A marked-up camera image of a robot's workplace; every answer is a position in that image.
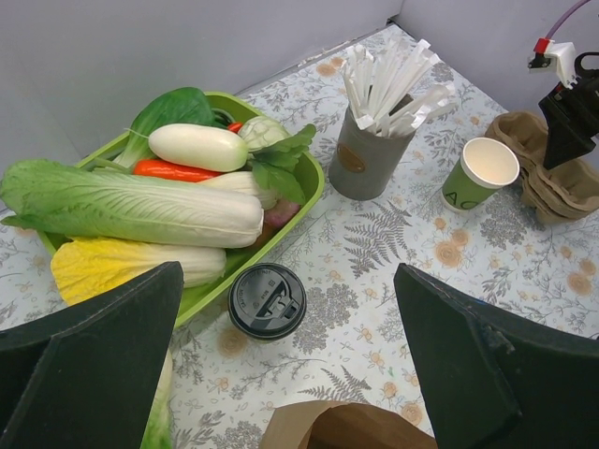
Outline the brown cardboard cup carrier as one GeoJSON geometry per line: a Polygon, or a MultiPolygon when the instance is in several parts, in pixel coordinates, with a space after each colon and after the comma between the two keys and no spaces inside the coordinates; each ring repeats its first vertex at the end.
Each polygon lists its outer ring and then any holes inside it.
{"type": "Polygon", "coordinates": [[[485,136],[505,144],[520,164],[521,202],[535,209],[544,225],[572,223],[598,211],[598,171],[578,158],[552,169],[543,167],[548,127],[527,111],[500,114],[485,136]]]}

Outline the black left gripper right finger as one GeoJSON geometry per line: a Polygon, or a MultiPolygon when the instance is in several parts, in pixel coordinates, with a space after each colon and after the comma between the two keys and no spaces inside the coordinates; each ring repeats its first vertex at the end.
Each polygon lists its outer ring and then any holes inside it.
{"type": "Polygon", "coordinates": [[[595,448],[598,342],[399,264],[396,298],[441,448],[595,448]]]}

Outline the black coffee cup lid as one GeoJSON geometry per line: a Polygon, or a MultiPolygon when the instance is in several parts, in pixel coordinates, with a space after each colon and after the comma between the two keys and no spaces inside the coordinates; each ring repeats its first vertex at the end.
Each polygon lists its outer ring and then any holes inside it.
{"type": "Polygon", "coordinates": [[[232,283],[228,296],[231,323],[248,337],[264,342],[295,332],[307,311],[300,278],[289,268],[259,263],[245,269],[232,283]]]}

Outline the brown paper bag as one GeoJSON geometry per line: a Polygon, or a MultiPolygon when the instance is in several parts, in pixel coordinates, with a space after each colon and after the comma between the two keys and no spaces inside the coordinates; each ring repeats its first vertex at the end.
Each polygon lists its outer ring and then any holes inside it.
{"type": "Polygon", "coordinates": [[[263,449],[433,449],[433,437],[393,413],[369,404],[312,400],[275,410],[263,449]]]}

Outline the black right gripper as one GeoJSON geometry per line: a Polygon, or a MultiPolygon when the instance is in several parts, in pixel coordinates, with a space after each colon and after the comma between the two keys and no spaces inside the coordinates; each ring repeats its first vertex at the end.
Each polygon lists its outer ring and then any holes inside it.
{"type": "Polygon", "coordinates": [[[548,125],[543,166],[558,167],[592,152],[598,134],[598,69],[584,62],[598,61],[597,51],[586,51],[574,61],[575,81],[567,88],[559,82],[539,102],[548,125]]]}

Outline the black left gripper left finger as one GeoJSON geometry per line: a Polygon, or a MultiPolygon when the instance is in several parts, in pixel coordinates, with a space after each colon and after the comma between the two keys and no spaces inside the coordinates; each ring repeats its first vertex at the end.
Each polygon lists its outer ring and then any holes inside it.
{"type": "Polygon", "coordinates": [[[182,292],[167,262],[2,331],[2,447],[139,448],[182,292]]]}

